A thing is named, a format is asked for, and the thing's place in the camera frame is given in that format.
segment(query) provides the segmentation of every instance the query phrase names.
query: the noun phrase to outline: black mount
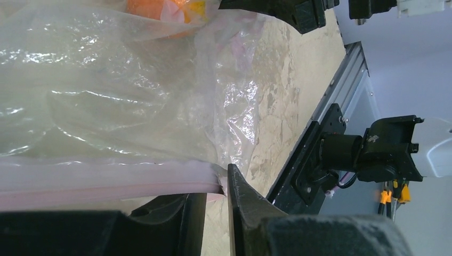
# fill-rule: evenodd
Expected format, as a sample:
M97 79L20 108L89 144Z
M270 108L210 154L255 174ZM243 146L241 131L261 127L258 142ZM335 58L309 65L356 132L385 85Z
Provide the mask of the black mount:
M267 199L292 213L320 211L324 193L338 184L338 171L356 173L360 181L422 181L411 154L416 116L384 118L366 129L364 137L344 135L345 123L338 104L332 104L322 123L311 122L301 137Z
M349 0L350 19L369 19L372 14L389 12L397 0Z
M206 194L134 210L0 213L1 255L200 255Z
M274 206L289 214L320 211L325 195L318 190L322 186L329 189L336 182L333 177L319 180L325 176L319 155L321 140L326 134L345 132L342 116L339 105L332 104L321 124L311 122L267 195Z
M325 10L339 0L222 0L220 9L241 9L273 16L301 34L326 25Z

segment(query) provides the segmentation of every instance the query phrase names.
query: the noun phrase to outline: yellow connector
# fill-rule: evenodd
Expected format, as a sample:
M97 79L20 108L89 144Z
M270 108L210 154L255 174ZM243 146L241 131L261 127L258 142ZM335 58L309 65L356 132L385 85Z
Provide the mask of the yellow connector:
M400 194L399 203L406 204L411 201L411 195L409 192L408 185L404 184L402 188L402 193Z
M388 195L386 196L386 202L391 203L392 191L388 190Z
M384 190L381 192L380 203L385 204L386 201L388 201L388 194L387 194L386 190Z

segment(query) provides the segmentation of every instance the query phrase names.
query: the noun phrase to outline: plywood surface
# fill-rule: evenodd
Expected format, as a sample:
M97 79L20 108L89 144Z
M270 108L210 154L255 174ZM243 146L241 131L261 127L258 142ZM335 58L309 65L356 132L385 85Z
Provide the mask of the plywood surface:
M260 121L246 177L262 195L275 181L345 55L332 10L326 19L326 27L306 35L276 19L264 26L253 60ZM207 205L202 255L230 255L226 199Z

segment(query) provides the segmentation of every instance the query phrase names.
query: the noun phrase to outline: plastic bag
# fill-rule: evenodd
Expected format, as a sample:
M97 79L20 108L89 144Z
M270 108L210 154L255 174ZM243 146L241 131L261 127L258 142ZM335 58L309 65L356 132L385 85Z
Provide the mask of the plastic bag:
M0 157L30 172L56 158L124 157L247 170L257 121L249 73L262 29L256 14L218 11L202 27L119 12L121 1L31 2L0 3ZM103 3L114 7L93 7Z
M218 0L0 0L0 18L27 4L78 4L126 12L171 23L204 25L217 12Z
M0 189L0 210L169 194L223 194L225 172L218 165L200 161L156 164L143 159L137 163L117 158L66 158L36 162L5 157L0 162L0 176L7 177Z

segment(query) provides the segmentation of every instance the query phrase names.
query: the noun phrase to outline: white plastic part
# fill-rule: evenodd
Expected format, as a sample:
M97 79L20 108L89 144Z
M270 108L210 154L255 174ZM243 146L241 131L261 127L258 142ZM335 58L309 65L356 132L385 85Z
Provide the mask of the white plastic part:
M426 118L414 126L412 143L419 151L411 154L423 177L452 175L452 123L439 118Z
M218 193L226 170L201 161L3 157L0 211L185 193Z
M444 11L445 3L449 5L449 0L397 0L397 9L407 16L415 16Z

